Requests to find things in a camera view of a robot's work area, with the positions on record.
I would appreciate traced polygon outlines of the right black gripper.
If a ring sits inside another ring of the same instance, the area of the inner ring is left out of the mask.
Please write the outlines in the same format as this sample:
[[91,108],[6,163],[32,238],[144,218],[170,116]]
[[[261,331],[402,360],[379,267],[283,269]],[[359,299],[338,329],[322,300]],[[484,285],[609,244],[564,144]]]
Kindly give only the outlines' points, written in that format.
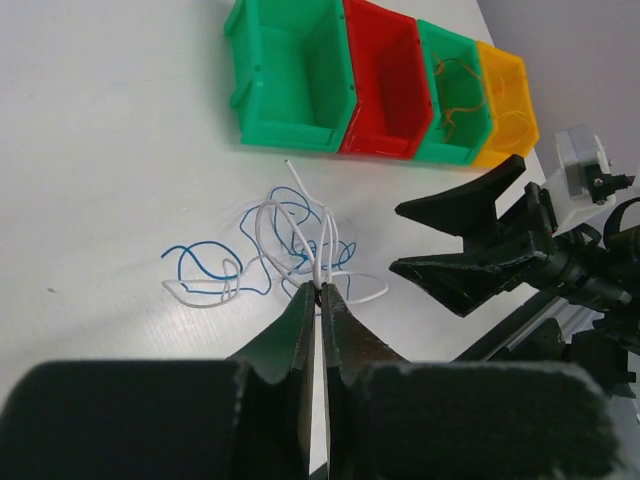
[[475,180],[395,207],[403,218],[461,237],[465,249],[491,250],[408,257],[389,270],[417,285],[459,317],[523,283],[556,295],[573,292],[575,266],[554,240],[555,214],[548,191],[536,183],[497,217],[496,200],[526,171],[513,154]]

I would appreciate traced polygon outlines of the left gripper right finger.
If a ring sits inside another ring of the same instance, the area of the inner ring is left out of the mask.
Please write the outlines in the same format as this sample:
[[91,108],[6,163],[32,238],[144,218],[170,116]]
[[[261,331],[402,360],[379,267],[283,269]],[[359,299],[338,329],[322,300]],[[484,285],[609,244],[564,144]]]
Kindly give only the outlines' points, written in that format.
[[331,479],[616,479],[605,396],[555,362],[411,363],[320,294]]

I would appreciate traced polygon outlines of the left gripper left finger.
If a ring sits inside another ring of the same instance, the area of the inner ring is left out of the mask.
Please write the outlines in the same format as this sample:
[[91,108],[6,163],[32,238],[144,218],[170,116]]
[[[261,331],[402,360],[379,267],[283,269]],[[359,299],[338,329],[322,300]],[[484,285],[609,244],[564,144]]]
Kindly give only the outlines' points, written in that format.
[[1,413],[5,479],[305,479],[316,288],[235,354],[51,361]]

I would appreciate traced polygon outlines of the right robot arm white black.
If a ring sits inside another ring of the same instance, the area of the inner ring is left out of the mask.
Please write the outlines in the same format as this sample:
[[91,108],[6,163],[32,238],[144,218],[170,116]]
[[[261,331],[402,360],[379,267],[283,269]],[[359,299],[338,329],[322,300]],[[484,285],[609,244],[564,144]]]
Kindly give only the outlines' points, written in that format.
[[639,352],[639,229],[621,223],[639,200],[617,205],[601,231],[581,222],[563,233],[550,188],[531,182],[498,215],[497,198],[525,170],[513,154],[467,184],[400,203],[397,215],[461,238],[463,250],[400,258],[389,269],[460,317],[523,283],[601,313],[570,343],[529,347],[527,356],[578,363],[608,395],[630,398],[636,376],[628,356]]

